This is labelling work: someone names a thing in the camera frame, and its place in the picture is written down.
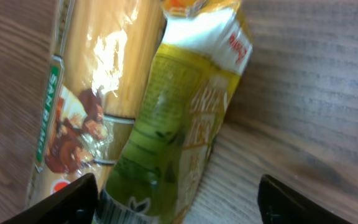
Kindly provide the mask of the orange spaghetti pack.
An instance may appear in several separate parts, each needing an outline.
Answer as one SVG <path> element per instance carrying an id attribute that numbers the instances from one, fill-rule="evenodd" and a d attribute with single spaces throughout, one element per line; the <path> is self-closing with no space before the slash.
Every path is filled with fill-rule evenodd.
<path id="1" fill-rule="evenodd" d="M 88 173 L 104 187 L 139 113 L 165 24 L 158 0 L 57 3 L 27 207 Z"/>

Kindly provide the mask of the green snack bar wrapper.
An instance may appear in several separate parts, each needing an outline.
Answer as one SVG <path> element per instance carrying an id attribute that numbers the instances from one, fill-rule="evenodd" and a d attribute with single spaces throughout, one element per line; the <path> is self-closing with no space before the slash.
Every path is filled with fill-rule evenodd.
<path id="1" fill-rule="evenodd" d="M 181 223 L 253 51 L 241 1 L 165 1 L 139 115 L 95 223 Z"/>

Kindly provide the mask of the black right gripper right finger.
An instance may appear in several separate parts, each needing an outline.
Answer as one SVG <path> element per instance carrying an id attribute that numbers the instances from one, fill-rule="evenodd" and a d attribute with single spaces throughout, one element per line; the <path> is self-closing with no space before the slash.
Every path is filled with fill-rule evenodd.
<path id="1" fill-rule="evenodd" d="M 257 203 L 263 224 L 350 224 L 267 174 L 260 179 Z"/>

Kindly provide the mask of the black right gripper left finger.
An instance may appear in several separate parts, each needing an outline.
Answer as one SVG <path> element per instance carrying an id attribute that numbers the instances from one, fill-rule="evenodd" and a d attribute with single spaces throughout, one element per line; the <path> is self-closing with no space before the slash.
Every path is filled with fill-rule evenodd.
<path id="1" fill-rule="evenodd" d="M 1 224 L 91 224 L 97 202 L 96 179 L 88 173 Z"/>

